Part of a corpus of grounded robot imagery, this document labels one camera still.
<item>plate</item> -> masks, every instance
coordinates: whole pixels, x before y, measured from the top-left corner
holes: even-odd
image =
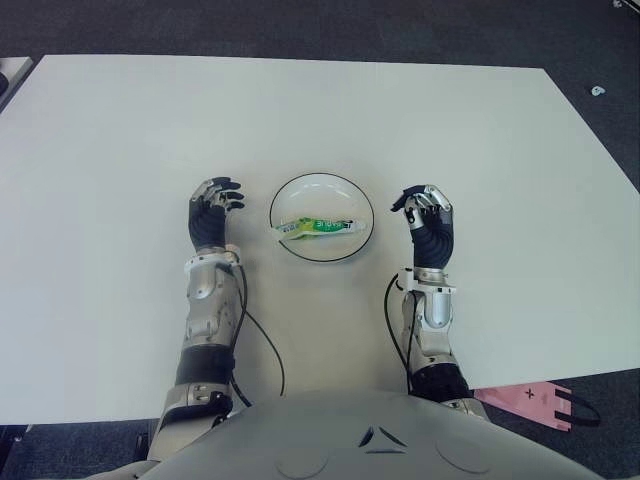
[[[313,262],[335,262],[350,257],[366,245],[373,233],[371,202],[360,187],[338,175],[302,175],[278,190],[269,210],[271,227],[303,217],[364,223],[364,228],[354,233],[280,241],[289,252]]]

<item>black strap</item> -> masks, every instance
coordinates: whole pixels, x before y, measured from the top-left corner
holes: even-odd
[[[572,404],[585,407],[591,410],[596,417],[596,418],[574,417],[573,415],[567,415],[566,413],[555,412],[555,417],[558,420],[568,422],[572,425],[579,425],[581,427],[597,427],[598,425],[600,425],[600,414],[586,400],[583,400],[582,398],[576,397],[571,393],[567,393],[563,390],[558,390],[558,389],[556,389],[556,397],[569,400]]]

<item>toothpaste tube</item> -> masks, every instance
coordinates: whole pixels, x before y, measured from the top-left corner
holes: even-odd
[[[297,240],[301,238],[337,235],[360,232],[366,228],[364,222],[357,220],[324,220],[320,218],[299,218],[293,222],[273,227],[278,240]]]

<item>wire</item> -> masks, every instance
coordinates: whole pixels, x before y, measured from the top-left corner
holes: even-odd
[[[413,335],[416,327],[416,311],[418,308],[418,302],[416,299],[416,294],[410,292],[413,295],[413,320],[411,321],[411,332],[409,335],[409,346],[407,347],[407,358],[405,359],[402,355],[402,350],[400,349],[400,345],[398,345],[398,341],[396,340],[396,336],[393,333],[393,329],[391,328],[391,321],[389,320],[389,292],[391,292],[391,287],[395,285],[398,289],[402,290],[397,283],[398,274],[396,273],[389,285],[387,285],[387,290],[384,293],[384,319],[387,323],[387,329],[389,330],[389,335],[391,336],[391,341],[393,342],[393,346],[396,348],[396,352],[398,353],[398,357],[400,357],[400,361],[402,362],[402,366],[407,374],[407,393],[411,393],[411,366],[409,362],[411,361],[411,345],[413,344]]]
[[[280,356],[280,352],[278,352],[278,349],[269,338],[269,335],[267,335],[267,332],[264,331],[264,328],[262,328],[262,325],[260,325],[260,323],[253,317],[253,315],[247,312],[247,317],[249,317],[249,319],[254,323],[256,328],[260,330],[260,333],[262,333],[265,340],[269,343],[269,345],[271,346],[271,350],[273,350],[273,353],[278,359],[278,365],[280,366],[280,378],[282,379],[282,381],[280,382],[280,396],[282,397],[284,395],[285,374],[284,374],[284,364],[282,363],[282,357]]]
[[[413,296],[413,318],[411,320],[411,333],[409,334],[409,346],[407,347],[407,393],[411,393],[411,345],[413,345],[413,332],[416,328],[416,311],[418,309],[418,299],[414,292]]]
[[[396,340],[396,336],[393,333],[393,329],[391,328],[391,322],[389,321],[389,292],[391,291],[391,287],[393,287],[393,284],[395,283],[395,281],[398,279],[398,274],[396,273],[393,278],[391,279],[391,281],[389,282],[389,285],[387,285],[387,291],[384,292],[384,319],[387,322],[387,329],[389,330],[389,335],[391,336],[391,341],[393,342],[393,346],[396,348],[396,352],[398,353],[398,357],[400,358],[400,361],[402,362],[402,366],[404,367],[405,371],[407,371],[409,369],[408,365],[407,365],[407,361],[405,360],[404,356],[402,355],[402,350],[400,350],[400,345],[398,345],[398,341]]]
[[[280,367],[280,378],[282,379],[281,382],[280,382],[280,396],[283,396],[284,395],[284,389],[285,389],[286,377],[285,377],[285,373],[284,373],[284,364],[282,362],[282,357],[280,356],[280,352],[278,351],[278,349],[274,345],[273,341],[271,340],[271,338],[269,337],[267,332],[264,330],[262,325],[260,325],[260,322],[258,322],[258,320],[256,320],[256,318],[253,315],[251,315],[251,313],[249,313],[248,310],[247,310],[247,301],[248,301],[248,299],[247,299],[247,297],[248,297],[248,295],[247,295],[247,276],[245,274],[244,268],[241,265],[239,265],[238,267],[240,269],[240,274],[242,275],[242,290],[244,290],[244,295],[242,294],[242,290],[240,290],[240,288],[238,288],[238,295],[240,296],[240,303],[242,304],[242,313],[240,314],[240,319],[238,320],[238,326],[236,327],[236,330],[234,332],[233,338],[231,340],[231,353],[233,353],[235,351],[235,346],[236,346],[236,343],[238,341],[238,336],[240,335],[240,328],[242,327],[242,323],[243,323],[244,317],[246,315],[254,323],[254,325],[258,328],[260,333],[262,333],[262,335],[264,336],[264,338],[267,341],[267,343],[269,343],[269,346],[271,346],[271,349],[273,350],[273,353],[275,354],[276,359],[278,360],[278,366]],[[240,399],[240,401],[242,401],[242,403],[246,407],[250,407],[252,405],[252,403],[244,395],[244,393],[242,393],[242,390],[240,390],[240,387],[238,386],[238,383],[236,382],[236,379],[235,379],[233,373],[231,374],[230,383],[231,383],[231,386],[233,387],[233,390],[236,392],[236,395]]]

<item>gray carpet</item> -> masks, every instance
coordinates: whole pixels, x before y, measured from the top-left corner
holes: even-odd
[[[0,0],[0,57],[127,53],[541,67],[639,189],[639,18],[609,0]],[[596,84],[607,93],[591,96]],[[638,371],[561,383],[600,410],[601,427],[565,434],[496,409],[490,416],[606,478],[640,474]],[[83,476],[128,463],[146,426],[36,426],[16,444],[1,478]]]

